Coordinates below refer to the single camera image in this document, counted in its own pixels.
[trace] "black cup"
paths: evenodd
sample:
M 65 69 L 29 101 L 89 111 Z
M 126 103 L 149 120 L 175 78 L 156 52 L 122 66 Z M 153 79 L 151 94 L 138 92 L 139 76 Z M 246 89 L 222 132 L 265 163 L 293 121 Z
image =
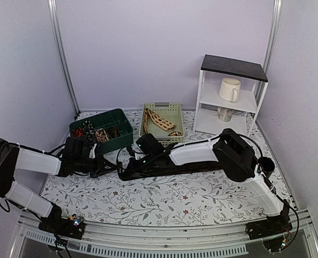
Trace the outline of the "black cup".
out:
M 269 178 L 275 171 L 275 163 L 269 157 L 260 157 L 259 165 L 262 167 L 264 175 Z

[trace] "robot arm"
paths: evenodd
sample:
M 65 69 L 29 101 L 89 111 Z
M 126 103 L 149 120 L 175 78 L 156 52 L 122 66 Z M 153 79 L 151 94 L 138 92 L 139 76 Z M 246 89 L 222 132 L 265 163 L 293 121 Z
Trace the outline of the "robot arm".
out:
M 39 226 L 41 230 L 54 231 L 72 238 L 82 238 L 84 224 L 81 222 L 81 218 L 62 218 L 60 207 L 40 197 L 14 178 L 16 170 L 61 177 L 66 177 L 76 171 L 90 173 L 91 177 L 98 177 L 115 170 L 115 166 L 105 160 L 103 156 L 96 159 L 82 157 L 82 147 L 81 140 L 67 138 L 62 156 L 56 157 L 0 139 L 0 198 L 6 198 L 15 206 L 29 210 L 38 216 L 42 221 Z
M 136 143 L 144 156 L 135 155 L 124 171 L 118 170 L 121 179 L 223 169 L 230 180 L 246 185 L 265 210 L 267 220 L 247 225 L 251 239 L 292 229 L 288 202 L 277 197 L 275 187 L 263 173 L 269 171 L 266 166 L 274 167 L 274 163 L 270 159 L 272 164 L 258 162 L 253 148 L 232 129 L 207 140 L 166 148 L 151 134 L 142 136 Z

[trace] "patterned table surface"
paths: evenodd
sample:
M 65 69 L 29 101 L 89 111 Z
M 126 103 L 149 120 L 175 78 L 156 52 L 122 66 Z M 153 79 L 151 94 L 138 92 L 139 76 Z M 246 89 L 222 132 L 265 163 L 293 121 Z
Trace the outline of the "patterned table surface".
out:
M 97 114 L 85 112 L 78 119 Z M 134 128 L 134 140 L 141 111 L 126 111 Z M 185 141 L 202 140 L 211 134 L 192 134 L 194 112 L 184 111 Z M 257 126 L 251 138 L 272 157 Z M 117 151 L 105 157 L 115 163 Z M 126 150 L 120 160 L 129 158 Z M 278 169 L 270 177 L 281 197 L 290 193 Z M 243 185 L 229 180 L 222 170 L 205 173 L 152 177 L 123 182 L 116 172 L 97 179 L 83 176 L 49 176 L 41 194 L 58 204 L 64 215 L 76 213 L 85 220 L 140 226 L 196 226 L 235 223 L 265 218 L 264 210 Z

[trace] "black shelf top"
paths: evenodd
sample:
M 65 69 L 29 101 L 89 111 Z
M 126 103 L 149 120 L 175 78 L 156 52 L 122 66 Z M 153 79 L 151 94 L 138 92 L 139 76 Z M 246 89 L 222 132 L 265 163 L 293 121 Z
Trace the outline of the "black shelf top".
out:
M 266 74 L 260 64 L 221 56 L 205 55 L 201 70 L 267 82 Z

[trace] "green storage box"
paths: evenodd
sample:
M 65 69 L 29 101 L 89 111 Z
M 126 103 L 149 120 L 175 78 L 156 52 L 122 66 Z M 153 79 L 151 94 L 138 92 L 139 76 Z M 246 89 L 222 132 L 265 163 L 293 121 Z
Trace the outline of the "green storage box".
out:
M 72 135 L 73 129 L 82 128 L 82 124 L 86 120 L 92 123 L 94 132 L 100 128 L 105 129 L 107 132 L 111 126 L 116 126 L 119 131 L 118 137 L 103 143 L 97 142 L 97 147 L 95 149 L 96 153 L 105 154 L 123 147 L 131 146 L 133 144 L 133 129 L 122 109 L 113 109 L 72 122 L 69 125 L 70 135 Z M 90 148 L 85 147 L 82 151 L 82 154 L 83 156 L 88 156 L 89 152 Z

